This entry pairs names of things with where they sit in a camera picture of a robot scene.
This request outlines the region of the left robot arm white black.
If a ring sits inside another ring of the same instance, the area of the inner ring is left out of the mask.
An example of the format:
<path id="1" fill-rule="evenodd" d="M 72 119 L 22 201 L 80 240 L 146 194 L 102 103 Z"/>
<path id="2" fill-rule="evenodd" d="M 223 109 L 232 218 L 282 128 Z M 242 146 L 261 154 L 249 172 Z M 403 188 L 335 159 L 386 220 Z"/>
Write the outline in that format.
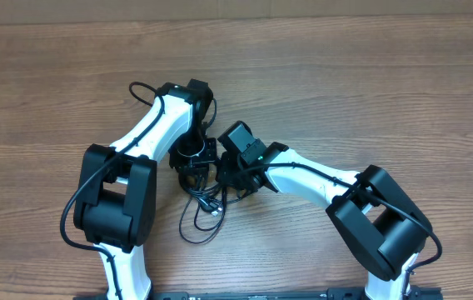
<path id="1" fill-rule="evenodd" d="M 109 146 L 83 155 L 77 191 L 64 209 L 84 232 L 83 249 L 100 255 L 107 277 L 102 299 L 147 299 L 152 283 L 143 245 L 156 212 L 157 166 L 165 157 L 183 176 L 201 176 L 217 159 L 204 117 L 214 103 L 207 82 L 155 89 L 147 115 Z"/>

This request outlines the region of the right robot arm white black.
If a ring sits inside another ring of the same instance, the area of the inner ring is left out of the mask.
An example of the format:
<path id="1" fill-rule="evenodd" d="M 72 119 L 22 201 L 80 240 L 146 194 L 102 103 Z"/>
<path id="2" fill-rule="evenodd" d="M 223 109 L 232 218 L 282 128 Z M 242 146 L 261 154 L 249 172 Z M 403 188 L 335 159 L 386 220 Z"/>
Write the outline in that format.
<path id="1" fill-rule="evenodd" d="M 268 188 L 304 198 L 326 211 L 352 255 L 368 272 L 368 299 L 415 299 L 410 277 L 432 233 L 425 214 L 383 168 L 342 171 L 313 162 L 287 145 L 266 146 L 242 121 L 219 138 L 217 181 L 238 190 Z"/>

